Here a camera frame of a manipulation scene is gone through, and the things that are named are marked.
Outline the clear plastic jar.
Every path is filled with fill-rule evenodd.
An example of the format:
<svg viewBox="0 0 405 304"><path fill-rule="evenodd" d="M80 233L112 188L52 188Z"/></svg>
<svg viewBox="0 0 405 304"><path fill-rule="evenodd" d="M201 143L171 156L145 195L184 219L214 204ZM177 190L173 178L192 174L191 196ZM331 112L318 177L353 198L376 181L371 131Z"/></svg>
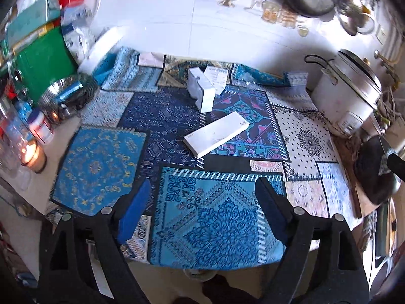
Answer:
<svg viewBox="0 0 405 304"><path fill-rule="evenodd" d="M262 90L262 86L257 84L254 77L249 73L241 75L237 81L237 85L247 89Z"/></svg>

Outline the white printed cardboard box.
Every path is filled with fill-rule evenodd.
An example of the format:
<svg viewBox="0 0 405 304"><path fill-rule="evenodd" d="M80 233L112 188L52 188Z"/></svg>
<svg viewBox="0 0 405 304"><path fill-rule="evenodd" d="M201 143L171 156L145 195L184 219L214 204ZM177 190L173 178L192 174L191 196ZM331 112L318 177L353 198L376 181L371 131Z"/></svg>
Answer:
<svg viewBox="0 0 405 304"><path fill-rule="evenodd" d="M216 95L221 95L224 91L229 72L226 69L219 67L207 66L204 70L204 75L216 89Z"/></svg>

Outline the black round pot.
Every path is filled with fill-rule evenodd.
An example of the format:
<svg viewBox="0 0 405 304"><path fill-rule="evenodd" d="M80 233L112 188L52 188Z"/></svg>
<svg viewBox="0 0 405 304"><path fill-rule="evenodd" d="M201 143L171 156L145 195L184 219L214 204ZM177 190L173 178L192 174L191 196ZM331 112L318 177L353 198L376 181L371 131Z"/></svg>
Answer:
<svg viewBox="0 0 405 304"><path fill-rule="evenodd" d="M382 204L400 188L400 178L387 167L387 159L393 153L395 150L381 135L368 139L358 151L354 174L374 205Z"/></svg>

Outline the lit candle jar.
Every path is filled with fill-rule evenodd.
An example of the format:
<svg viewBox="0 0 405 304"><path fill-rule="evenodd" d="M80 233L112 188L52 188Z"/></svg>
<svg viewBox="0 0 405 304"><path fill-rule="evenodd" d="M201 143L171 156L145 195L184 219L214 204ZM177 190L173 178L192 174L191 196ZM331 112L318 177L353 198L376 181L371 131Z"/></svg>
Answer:
<svg viewBox="0 0 405 304"><path fill-rule="evenodd" d="M36 140L26 143L21 149L21 164L32 172L41 173L47 164L47 156Z"/></svg>

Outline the long flat white box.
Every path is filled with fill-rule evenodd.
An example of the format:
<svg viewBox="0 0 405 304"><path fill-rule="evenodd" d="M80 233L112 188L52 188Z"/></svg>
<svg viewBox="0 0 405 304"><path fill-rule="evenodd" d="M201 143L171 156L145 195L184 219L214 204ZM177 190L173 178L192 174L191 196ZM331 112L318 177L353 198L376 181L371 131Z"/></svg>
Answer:
<svg viewBox="0 0 405 304"><path fill-rule="evenodd" d="M249 125L249 122L238 112L232 112L184 136L183 143L191 150L194 157L202 158L244 132Z"/></svg>

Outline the white jar red label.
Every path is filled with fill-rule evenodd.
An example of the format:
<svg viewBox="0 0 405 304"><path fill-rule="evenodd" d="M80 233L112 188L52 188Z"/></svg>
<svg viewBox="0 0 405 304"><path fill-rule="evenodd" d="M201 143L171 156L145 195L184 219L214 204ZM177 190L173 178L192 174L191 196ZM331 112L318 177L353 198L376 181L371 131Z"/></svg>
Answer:
<svg viewBox="0 0 405 304"><path fill-rule="evenodd" d="M34 108L27 119L27 123L31 133L37 138L37 140L45 145L52 142L54 138L54 129L42 110Z"/></svg>

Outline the patchwork patterned tablecloth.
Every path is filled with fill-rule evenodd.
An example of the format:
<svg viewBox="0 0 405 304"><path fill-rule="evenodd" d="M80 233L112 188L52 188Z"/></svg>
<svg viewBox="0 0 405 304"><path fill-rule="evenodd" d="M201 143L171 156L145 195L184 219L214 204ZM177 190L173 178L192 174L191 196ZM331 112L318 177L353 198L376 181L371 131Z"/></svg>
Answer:
<svg viewBox="0 0 405 304"><path fill-rule="evenodd" d="M94 216L141 181L118 237L129 259L234 270L280 260L255 197L265 178L309 214L358 225L323 115L304 73L166 57L151 93L103 90L62 157L51 201Z"/></svg>

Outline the steel bowl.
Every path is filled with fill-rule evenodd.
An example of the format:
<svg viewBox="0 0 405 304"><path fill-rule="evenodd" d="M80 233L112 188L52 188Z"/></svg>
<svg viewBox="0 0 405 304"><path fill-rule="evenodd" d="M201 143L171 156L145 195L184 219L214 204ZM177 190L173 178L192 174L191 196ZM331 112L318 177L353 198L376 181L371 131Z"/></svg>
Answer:
<svg viewBox="0 0 405 304"><path fill-rule="evenodd" d="M92 76L79 73L51 84L37 105L54 124L59 124L80 112L98 91Z"/></svg>

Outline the white rice cooker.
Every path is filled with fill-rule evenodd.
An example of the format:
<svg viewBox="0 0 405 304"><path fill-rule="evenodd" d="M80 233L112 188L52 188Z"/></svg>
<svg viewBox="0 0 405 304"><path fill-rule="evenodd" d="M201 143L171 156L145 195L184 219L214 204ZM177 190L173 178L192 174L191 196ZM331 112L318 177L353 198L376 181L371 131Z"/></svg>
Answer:
<svg viewBox="0 0 405 304"><path fill-rule="evenodd" d="M339 50L321 72L311 99L330 132L348 138L377 109L381 82L365 61L346 49Z"/></svg>

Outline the white plastic compartment box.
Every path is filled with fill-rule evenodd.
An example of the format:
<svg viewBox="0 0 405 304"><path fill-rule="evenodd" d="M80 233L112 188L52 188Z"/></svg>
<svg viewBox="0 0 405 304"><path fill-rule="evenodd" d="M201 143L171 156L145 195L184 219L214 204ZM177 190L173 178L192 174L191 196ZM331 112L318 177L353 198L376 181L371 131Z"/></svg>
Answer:
<svg viewBox="0 0 405 304"><path fill-rule="evenodd" d="M187 74L187 91L195 100L199 112L211 112L216 89L199 67L190 68Z"/></svg>

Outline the green plastic container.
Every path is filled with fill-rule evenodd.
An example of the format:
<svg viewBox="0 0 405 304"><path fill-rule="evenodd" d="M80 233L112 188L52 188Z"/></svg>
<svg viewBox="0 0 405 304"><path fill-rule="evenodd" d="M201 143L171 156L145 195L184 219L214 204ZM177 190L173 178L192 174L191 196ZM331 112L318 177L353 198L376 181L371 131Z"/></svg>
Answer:
<svg viewBox="0 0 405 304"><path fill-rule="evenodd" d="M28 98L37 103L55 81L75 74L77 63L57 27L20 51L10 70L16 89L27 89Z"/></svg>

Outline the white round perforated lid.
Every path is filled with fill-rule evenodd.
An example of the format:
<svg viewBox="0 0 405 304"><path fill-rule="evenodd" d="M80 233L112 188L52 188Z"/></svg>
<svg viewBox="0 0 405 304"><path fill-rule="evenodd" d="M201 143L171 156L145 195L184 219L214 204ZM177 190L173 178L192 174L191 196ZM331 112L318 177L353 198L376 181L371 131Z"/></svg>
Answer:
<svg viewBox="0 0 405 304"><path fill-rule="evenodd" d="M124 37L126 30L126 26L116 26L101 35L92 46L89 55L79 65L77 72L92 75L106 54Z"/></svg>

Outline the teal tissue box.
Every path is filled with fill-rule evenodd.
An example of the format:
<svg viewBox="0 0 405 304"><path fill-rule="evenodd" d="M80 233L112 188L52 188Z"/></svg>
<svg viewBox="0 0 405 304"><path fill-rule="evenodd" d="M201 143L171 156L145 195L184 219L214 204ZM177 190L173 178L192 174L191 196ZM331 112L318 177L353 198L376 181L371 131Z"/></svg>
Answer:
<svg viewBox="0 0 405 304"><path fill-rule="evenodd" d="M61 6L59 0L38 0L22 11L6 31L9 47L27 37L43 25L60 18Z"/></svg>

